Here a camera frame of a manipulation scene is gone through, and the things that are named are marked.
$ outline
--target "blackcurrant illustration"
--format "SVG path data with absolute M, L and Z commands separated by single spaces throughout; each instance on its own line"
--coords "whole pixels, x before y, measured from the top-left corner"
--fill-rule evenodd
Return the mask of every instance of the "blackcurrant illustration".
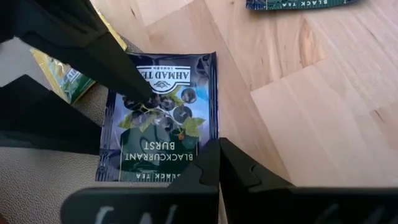
M 167 132 L 170 132 L 171 130 L 174 129 L 174 121 L 172 118 L 164 115 L 164 114 L 160 114 L 158 115 L 153 122 L 154 125 L 158 125 L 161 126 L 162 128 L 164 128 Z
M 131 115 L 131 124 L 135 126 L 140 126 L 147 120 L 147 114 L 143 113 L 142 111 L 134 111 Z
M 124 106 L 129 110 L 138 110 L 141 107 L 141 104 L 127 98 L 126 96 L 123 97 Z
M 148 109 L 156 108 L 160 104 L 160 96 L 158 94 L 154 94 L 147 102 L 144 103 L 144 106 Z
M 192 110 L 187 106 L 179 106 L 173 112 L 173 117 L 179 123 L 183 123 L 188 117 L 192 117 Z
M 175 102 L 171 97 L 161 96 L 160 97 L 160 108 L 166 111 L 170 111 L 175 108 Z
M 187 88 L 182 91 L 181 99 L 186 103 L 194 103 L 197 100 L 197 94 L 192 88 Z

